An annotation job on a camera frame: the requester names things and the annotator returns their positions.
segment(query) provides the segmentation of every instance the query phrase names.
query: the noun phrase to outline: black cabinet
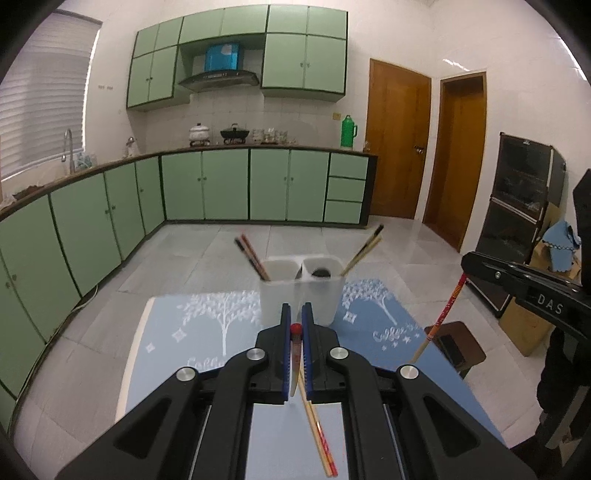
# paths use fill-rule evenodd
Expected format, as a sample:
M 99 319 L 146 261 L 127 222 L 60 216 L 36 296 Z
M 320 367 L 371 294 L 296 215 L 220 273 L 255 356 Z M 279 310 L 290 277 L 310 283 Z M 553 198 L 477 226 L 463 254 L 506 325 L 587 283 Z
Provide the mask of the black cabinet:
M 549 203 L 560 206 L 566 163 L 550 146 L 501 133 L 495 182 L 476 251 L 526 264 L 543 234 Z M 510 301 L 503 289 L 470 278 L 471 285 L 501 316 Z

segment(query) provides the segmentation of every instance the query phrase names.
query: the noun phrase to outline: kitchen faucet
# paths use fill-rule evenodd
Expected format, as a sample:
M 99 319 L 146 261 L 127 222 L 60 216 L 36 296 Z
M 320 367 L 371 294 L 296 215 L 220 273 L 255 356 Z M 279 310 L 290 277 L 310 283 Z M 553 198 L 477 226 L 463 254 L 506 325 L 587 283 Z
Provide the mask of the kitchen faucet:
M 66 161 L 66 143 L 70 140 L 70 175 L 74 173 L 74 144 L 72 141 L 72 130 L 69 128 L 64 132 L 64 153 L 61 156 L 62 163 Z

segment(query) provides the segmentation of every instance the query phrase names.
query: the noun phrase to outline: window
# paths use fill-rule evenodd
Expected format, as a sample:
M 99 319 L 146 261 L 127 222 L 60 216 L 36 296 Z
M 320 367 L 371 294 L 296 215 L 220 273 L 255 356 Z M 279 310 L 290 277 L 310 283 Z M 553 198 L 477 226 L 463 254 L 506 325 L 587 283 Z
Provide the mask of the window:
M 61 158 L 64 132 L 82 151 L 86 82 L 100 23 L 52 13 L 0 84 L 0 176 Z

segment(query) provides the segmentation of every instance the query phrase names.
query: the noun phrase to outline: white pot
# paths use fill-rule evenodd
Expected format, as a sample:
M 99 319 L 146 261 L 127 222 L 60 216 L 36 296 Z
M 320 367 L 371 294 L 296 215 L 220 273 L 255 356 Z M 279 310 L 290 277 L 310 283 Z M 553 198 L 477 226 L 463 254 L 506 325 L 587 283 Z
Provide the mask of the white pot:
M 209 140 L 209 127 L 202 124 L 195 125 L 189 130 L 189 141 L 202 142 Z

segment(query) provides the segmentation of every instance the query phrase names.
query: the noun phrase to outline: green thermos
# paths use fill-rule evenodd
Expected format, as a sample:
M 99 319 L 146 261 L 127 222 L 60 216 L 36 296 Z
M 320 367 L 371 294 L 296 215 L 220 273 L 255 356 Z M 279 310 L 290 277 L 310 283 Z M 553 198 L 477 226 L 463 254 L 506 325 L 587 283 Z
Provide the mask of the green thermos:
M 357 137 L 357 125 L 350 115 L 347 115 L 340 126 L 340 146 L 353 148 L 353 139 Z

